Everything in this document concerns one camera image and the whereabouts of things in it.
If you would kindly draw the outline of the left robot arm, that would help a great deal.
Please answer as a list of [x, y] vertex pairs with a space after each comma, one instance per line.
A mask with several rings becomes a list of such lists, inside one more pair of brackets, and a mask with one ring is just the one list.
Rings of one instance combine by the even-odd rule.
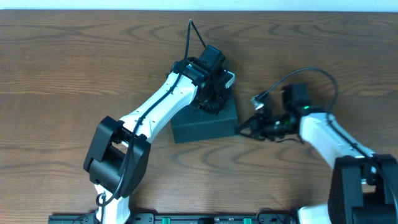
[[161, 129], [184, 107], [195, 104], [217, 114], [235, 74], [195, 57], [176, 62], [164, 84], [140, 107], [97, 125], [83, 168], [97, 191], [94, 223], [126, 223], [129, 197], [146, 173], [150, 147]]

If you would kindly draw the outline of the dark green hinged box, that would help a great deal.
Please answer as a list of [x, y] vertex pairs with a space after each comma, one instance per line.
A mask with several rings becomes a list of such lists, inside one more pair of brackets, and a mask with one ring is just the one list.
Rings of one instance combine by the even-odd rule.
[[238, 115], [233, 90], [227, 91], [228, 99], [217, 114], [209, 114], [188, 105], [170, 121], [176, 144], [234, 136], [238, 127]]

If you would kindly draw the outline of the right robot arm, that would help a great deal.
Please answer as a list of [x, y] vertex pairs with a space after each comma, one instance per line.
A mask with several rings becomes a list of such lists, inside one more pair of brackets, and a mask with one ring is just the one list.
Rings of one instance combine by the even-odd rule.
[[274, 115], [266, 96], [255, 96], [256, 113], [236, 132], [258, 141], [282, 142], [296, 134], [331, 167], [326, 204], [297, 209], [297, 223], [397, 223], [397, 160], [377, 154], [348, 134], [335, 117], [314, 106], [305, 84], [282, 89], [284, 114]]

